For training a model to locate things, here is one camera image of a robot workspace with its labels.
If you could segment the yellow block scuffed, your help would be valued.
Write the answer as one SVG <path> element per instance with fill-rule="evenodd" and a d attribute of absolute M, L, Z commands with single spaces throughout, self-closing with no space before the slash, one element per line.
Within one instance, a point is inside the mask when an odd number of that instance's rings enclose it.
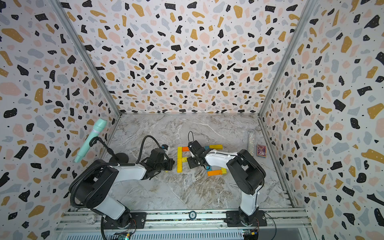
<path fill-rule="evenodd" d="M 209 148 L 214 149 L 214 150 L 222 150 L 223 145 L 209 145 Z"/>

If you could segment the yellow block lowest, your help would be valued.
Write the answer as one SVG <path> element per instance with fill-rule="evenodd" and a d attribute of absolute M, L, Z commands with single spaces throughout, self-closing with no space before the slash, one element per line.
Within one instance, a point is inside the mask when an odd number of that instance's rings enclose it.
<path fill-rule="evenodd" d="M 178 147 L 178 151 L 177 151 L 177 159 L 178 160 L 182 160 L 182 154 L 183 154 L 183 148 Z"/>

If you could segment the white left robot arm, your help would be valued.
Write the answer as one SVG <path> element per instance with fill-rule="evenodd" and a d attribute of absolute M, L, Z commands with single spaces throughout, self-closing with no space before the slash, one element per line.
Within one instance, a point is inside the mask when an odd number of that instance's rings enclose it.
<path fill-rule="evenodd" d="M 117 221 L 126 226 L 130 218 L 130 210 L 113 198 L 110 191 L 118 182 L 151 180 L 162 171 L 171 171 L 175 160 L 168 157 L 167 151 L 156 148 L 149 157 L 138 163 L 120 161 L 126 154 L 117 154 L 118 160 L 107 163 L 96 160 L 70 185 L 71 206 L 87 208 L 93 212 Z"/>

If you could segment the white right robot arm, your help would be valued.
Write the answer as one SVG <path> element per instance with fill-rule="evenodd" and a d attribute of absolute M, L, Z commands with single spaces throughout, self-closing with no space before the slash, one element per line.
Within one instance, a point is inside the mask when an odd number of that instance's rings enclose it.
<path fill-rule="evenodd" d="M 220 167 L 232 175 L 242 192 L 240 215 L 251 218 L 258 211 L 258 195 L 265 183 L 266 172 L 247 150 L 225 153 L 212 148 L 205 149 L 198 141 L 189 142 L 191 157 L 187 158 L 191 169 L 196 167 Z"/>

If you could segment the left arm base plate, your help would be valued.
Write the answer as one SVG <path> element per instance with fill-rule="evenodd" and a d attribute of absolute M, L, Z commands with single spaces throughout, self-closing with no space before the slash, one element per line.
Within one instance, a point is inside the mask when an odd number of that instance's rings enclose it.
<path fill-rule="evenodd" d="M 117 220 L 106 216 L 102 221 L 102 226 L 104 230 L 139 230 L 145 227 L 146 219 L 146 212 L 123 213 Z"/>

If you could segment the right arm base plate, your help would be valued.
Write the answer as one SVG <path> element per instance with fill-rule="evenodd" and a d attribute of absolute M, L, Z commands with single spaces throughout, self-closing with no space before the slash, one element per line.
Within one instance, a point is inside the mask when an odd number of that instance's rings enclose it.
<path fill-rule="evenodd" d="M 224 222 L 228 227 L 266 227 L 267 220 L 265 212 L 256 210 L 252 215 L 248 216 L 241 209 L 237 211 L 227 211 Z"/>

